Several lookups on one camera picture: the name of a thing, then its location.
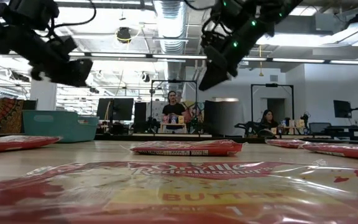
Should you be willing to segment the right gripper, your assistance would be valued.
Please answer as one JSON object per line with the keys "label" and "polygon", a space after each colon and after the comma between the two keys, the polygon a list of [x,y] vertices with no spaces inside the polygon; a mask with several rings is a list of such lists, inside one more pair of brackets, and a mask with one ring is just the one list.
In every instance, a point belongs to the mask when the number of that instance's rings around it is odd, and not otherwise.
{"label": "right gripper", "polygon": [[209,62],[198,89],[206,91],[236,77],[239,62],[249,55],[256,42],[265,34],[274,36],[274,22],[249,19],[228,35],[207,30],[202,36],[201,46]]}

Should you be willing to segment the red popcorn bag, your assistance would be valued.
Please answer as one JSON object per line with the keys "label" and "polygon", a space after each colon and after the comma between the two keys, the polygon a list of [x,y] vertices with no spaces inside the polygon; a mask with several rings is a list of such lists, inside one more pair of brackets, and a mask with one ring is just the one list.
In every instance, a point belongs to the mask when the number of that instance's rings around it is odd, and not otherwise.
{"label": "red popcorn bag", "polygon": [[35,149],[54,144],[61,140],[56,136],[11,135],[0,137],[0,152]]}
{"label": "red popcorn bag", "polygon": [[265,143],[271,146],[298,149],[301,145],[306,144],[306,141],[299,139],[266,139]]}
{"label": "red popcorn bag", "polygon": [[1,181],[0,224],[358,224],[358,169],[67,164]]}
{"label": "red popcorn bag", "polygon": [[231,156],[242,151],[246,143],[230,139],[209,141],[147,141],[130,150],[134,153],[156,156]]}
{"label": "red popcorn bag", "polygon": [[309,142],[302,144],[300,148],[320,154],[358,159],[358,144],[328,144]]}

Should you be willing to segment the black monitor on arm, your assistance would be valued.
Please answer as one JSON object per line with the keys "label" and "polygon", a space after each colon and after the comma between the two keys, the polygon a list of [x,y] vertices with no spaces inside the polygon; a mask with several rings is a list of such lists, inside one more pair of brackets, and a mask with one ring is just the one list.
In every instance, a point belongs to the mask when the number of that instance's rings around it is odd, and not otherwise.
{"label": "black monitor on arm", "polygon": [[333,103],[336,118],[352,118],[352,108],[348,101],[334,100]]}

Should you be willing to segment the white pillar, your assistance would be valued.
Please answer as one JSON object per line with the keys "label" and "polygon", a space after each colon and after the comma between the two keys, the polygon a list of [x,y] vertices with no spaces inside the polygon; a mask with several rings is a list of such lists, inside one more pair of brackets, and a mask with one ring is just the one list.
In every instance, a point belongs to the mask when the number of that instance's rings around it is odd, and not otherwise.
{"label": "white pillar", "polygon": [[32,80],[30,83],[30,99],[37,102],[36,110],[55,110],[57,101],[57,84]]}

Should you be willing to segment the grey partition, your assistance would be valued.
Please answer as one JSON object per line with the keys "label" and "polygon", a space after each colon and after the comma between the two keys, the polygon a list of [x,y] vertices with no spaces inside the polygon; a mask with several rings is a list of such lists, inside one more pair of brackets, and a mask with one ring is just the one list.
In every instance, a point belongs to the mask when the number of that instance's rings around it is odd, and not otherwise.
{"label": "grey partition", "polygon": [[244,130],[235,125],[245,123],[246,115],[246,107],[240,101],[205,101],[205,131],[213,136],[243,136]]}

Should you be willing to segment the standing person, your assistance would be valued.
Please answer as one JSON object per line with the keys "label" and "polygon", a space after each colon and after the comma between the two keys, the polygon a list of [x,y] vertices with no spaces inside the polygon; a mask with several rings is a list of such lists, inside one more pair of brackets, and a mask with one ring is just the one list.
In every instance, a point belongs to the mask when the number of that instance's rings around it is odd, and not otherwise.
{"label": "standing person", "polygon": [[[163,107],[162,113],[165,116],[185,115],[185,107],[177,102],[177,93],[175,91],[168,92],[168,104]],[[183,128],[179,126],[167,126],[166,131],[169,133],[182,133]]]}

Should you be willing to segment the teal plastic basket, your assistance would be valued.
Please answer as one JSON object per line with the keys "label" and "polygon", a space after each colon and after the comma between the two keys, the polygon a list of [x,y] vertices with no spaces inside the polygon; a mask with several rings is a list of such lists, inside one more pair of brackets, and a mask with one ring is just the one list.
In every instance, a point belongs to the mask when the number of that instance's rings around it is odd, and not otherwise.
{"label": "teal plastic basket", "polygon": [[24,110],[24,133],[28,136],[59,137],[60,143],[92,141],[99,118],[71,111]]}

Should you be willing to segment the small wooden table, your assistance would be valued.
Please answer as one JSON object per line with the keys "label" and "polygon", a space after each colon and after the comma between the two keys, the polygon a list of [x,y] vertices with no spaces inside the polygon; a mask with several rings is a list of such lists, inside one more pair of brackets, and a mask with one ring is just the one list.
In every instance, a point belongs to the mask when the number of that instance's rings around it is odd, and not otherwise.
{"label": "small wooden table", "polygon": [[160,134],[186,134],[186,124],[162,123],[158,131]]}

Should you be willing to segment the black monitor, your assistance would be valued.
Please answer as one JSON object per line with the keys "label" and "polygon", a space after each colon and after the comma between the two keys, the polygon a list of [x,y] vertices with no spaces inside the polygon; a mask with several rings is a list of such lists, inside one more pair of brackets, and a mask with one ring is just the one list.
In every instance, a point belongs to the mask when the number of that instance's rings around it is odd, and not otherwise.
{"label": "black monitor", "polygon": [[130,121],[133,98],[100,98],[96,115],[100,120]]}

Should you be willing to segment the sitting person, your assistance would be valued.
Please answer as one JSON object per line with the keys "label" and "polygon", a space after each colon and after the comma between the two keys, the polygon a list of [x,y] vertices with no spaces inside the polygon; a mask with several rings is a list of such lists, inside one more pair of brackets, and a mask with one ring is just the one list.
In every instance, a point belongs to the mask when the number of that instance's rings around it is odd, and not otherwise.
{"label": "sitting person", "polygon": [[272,129],[278,128],[278,122],[274,120],[274,115],[272,110],[265,110],[262,119],[260,121],[260,126],[258,130],[258,137],[261,138],[275,138],[275,133]]}

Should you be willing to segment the black ceiling device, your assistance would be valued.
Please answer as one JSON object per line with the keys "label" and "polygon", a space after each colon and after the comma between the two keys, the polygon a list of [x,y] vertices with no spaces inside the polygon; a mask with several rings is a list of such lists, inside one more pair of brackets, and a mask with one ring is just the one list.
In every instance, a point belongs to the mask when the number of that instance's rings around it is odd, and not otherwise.
{"label": "black ceiling device", "polygon": [[116,39],[122,43],[129,43],[131,41],[130,28],[128,27],[120,27],[116,32]]}

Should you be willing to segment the black speaker panel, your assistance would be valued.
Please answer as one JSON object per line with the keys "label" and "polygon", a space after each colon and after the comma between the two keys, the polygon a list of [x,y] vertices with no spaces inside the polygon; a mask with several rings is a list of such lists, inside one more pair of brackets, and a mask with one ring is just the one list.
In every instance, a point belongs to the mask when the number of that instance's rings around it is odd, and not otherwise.
{"label": "black speaker panel", "polygon": [[147,103],[143,103],[143,102],[135,103],[134,125],[133,125],[135,133],[143,133],[147,129],[146,109],[147,109]]}

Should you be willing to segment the black desk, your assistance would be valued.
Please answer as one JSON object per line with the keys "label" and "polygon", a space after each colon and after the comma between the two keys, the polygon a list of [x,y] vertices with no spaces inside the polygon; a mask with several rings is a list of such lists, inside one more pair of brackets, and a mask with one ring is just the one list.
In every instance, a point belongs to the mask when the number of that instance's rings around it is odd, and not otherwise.
{"label": "black desk", "polygon": [[358,141],[358,127],[356,126],[329,126],[324,129],[324,133],[332,139]]}

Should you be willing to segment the silver ventilation duct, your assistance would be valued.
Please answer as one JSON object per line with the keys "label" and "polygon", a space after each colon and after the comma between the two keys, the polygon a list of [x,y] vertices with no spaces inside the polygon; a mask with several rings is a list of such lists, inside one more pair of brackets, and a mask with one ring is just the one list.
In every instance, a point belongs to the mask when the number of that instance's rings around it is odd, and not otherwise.
{"label": "silver ventilation duct", "polygon": [[185,51],[186,4],[181,0],[153,0],[157,13],[158,36],[163,54],[179,55]]}

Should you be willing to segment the black table frame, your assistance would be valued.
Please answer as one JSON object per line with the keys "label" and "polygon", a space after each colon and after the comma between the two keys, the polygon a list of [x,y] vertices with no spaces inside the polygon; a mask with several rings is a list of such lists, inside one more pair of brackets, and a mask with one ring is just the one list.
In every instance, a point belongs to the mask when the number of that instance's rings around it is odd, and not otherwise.
{"label": "black table frame", "polygon": [[[358,144],[358,141],[351,140],[335,140],[335,139],[326,139],[322,136],[318,138],[308,138],[306,136],[283,136],[284,140],[298,138],[301,141],[308,142],[324,142],[324,143],[339,143],[339,144]],[[92,140],[97,141],[135,141],[135,142],[144,142],[144,141],[212,141],[219,139],[230,139],[237,143],[248,142],[250,144],[263,144],[266,139],[264,138],[237,138],[237,137],[208,137],[207,135],[197,135],[197,134],[134,134],[134,135],[110,135],[110,134],[96,134]]]}

